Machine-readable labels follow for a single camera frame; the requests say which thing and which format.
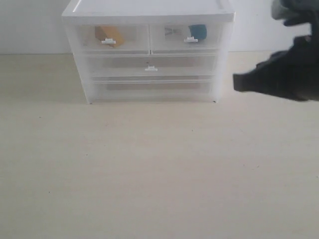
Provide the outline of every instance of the beige table surface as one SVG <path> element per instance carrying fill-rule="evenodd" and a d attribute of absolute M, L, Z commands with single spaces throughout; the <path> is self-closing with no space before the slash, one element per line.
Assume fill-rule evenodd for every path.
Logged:
<path fill-rule="evenodd" d="M 0 239 L 318 239 L 319 103 L 85 103 L 71 55 L 0 56 Z"/>

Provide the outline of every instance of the white top panel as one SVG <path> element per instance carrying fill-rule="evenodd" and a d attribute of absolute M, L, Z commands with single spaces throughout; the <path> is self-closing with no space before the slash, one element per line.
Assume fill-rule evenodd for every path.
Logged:
<path fill-rule="evenodd" d="M 72 0 L 63 13 L 76 24 L 136 24 L 201 21 L 233 21 L 228 0 Z"/>

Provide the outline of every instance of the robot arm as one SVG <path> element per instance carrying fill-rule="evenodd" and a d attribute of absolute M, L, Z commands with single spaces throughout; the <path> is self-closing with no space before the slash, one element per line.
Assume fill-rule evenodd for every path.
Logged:
<path fill-rule="evenodd" d="M 295 101 L 319 101 L 319 0 L 275 0 L 274 19 L 285 26 L 310 23 L 312 34 L 294 39 L 288 51 L 276 52 L 247 74 L 234 75 L 234 89 Z"/>

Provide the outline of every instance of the plastic drawer unit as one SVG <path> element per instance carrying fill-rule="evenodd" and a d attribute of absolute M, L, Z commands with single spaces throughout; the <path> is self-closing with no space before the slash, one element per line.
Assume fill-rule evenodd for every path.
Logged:
<path fill-rule="evenodd" d="M 72 0 L 63 22 L 89 104 L 216 102 L 234 17 L 228 0 Z"/>

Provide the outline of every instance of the yellow object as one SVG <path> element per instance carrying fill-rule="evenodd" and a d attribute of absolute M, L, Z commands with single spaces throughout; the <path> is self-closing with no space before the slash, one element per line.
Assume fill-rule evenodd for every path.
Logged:
<path fill-rule="evenodd" d="M 108 44 L 112 47 L 119 47 L 124 44 L 125 40 L 115 26 L 97 26 L 95 27 L 95 37 L 99 41 L 104 41 L 105 38 L 113 39 L 115 44 Z"/>

